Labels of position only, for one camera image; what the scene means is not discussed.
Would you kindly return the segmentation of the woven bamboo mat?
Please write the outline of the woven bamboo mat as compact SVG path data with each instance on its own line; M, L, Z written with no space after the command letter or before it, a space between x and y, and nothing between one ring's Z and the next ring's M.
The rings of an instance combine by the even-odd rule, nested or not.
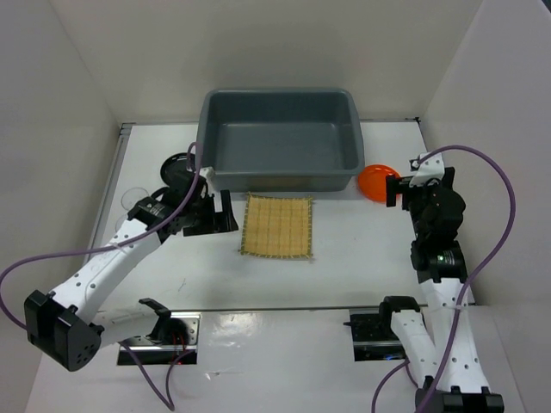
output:
M269 259L313 257L313 199L247 194L240 253Z

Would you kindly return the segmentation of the clear glass cup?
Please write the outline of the clear glass cup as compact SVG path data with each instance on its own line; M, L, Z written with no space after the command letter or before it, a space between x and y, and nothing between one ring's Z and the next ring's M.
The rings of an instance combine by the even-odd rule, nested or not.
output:
M130 211L138 201L148 196L149 193L144 188L130 188L121 196L121 206L125 211Z
M115 231L118 232L122 225L124 224L124 222L127 221L127 215L124 214L122 216L120 216L117 221L115 222Z

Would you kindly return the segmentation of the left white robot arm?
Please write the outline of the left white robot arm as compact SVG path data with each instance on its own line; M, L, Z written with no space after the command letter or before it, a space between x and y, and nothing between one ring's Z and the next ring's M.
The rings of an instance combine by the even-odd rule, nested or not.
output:
M86 366L107 345L135 336L159 344L182 336L185 325L155 299L106 316L100 307L137 265L172 235L185 237L238 229L229 190L220 192L221 210L202 176L187 174L139 200L108 243L69 280L49 293L32 292L24 302L28 340L70 372Z

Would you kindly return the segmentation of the grey plastic bin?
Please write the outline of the grey plastic bin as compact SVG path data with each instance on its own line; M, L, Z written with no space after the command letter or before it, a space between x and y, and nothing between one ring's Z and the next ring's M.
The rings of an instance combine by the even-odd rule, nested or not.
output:
M365 166L359 115L344 89L212 90L197 141L218 191L337 192Z

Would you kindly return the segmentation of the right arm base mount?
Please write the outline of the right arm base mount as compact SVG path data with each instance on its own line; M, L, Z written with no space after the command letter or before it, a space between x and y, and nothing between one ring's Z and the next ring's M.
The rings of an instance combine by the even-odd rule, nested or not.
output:
M408 355L399 338L391 329L391 316L395 312L413 310L421 312L420 305L405 296L385 297L377 308L349 310L350 328L355 361L407 360Z

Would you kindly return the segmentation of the black round plate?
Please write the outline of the black round plate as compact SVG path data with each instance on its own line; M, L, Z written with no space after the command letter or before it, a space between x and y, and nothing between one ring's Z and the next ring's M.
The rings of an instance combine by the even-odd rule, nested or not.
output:
M195 154L180 152L168 157L160 168L164 189L189 190L196 172Z

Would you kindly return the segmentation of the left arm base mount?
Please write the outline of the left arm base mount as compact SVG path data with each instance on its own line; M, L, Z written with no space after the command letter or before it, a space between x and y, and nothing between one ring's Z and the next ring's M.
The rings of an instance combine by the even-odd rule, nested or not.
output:
M135 336L126 344L144 366L169 366L181 354L178 365L195 365L200 322L199 312L176 311L169 326L154 338Z

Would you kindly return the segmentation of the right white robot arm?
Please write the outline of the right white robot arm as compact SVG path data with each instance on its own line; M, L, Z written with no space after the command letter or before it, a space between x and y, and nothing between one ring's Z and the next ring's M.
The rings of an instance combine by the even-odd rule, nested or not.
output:
M411 261L427 308L409 296L387 296L378 331L399 339L418 385L417 412L502 412L480 364L467 310L467 268L457 232L466 204L452 188L455 171L415 184L387 176L387 205L400 201L412 219Z

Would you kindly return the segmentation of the orange plastic plate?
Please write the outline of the orange plastic plate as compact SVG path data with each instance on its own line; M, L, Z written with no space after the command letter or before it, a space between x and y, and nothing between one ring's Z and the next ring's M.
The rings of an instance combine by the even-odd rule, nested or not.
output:
M367 199L385 203L387 199L386 178L388 176L400 177L400 174L384 164L371 164L357 176L358 188Z

